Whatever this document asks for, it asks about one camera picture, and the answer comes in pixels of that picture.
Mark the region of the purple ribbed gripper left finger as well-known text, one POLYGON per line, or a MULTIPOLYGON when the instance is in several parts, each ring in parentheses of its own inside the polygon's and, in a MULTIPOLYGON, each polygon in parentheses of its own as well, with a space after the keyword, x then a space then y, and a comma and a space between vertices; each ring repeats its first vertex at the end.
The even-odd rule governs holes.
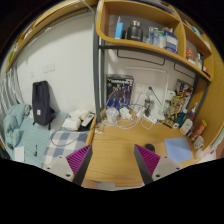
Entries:
POLYGON ((66 157, 59 155, 45 167, 45 170, 81 186, 91 157, 92 145, 89 144, 66 157))

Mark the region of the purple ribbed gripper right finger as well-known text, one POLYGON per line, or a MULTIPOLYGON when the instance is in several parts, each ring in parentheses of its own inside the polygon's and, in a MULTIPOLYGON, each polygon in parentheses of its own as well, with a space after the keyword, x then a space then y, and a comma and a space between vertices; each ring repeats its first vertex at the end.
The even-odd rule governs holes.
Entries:
POLYGON ((159 156, 137 144, 134 145, 134 156, 145 185, 181 170, 169 156, 159 156))

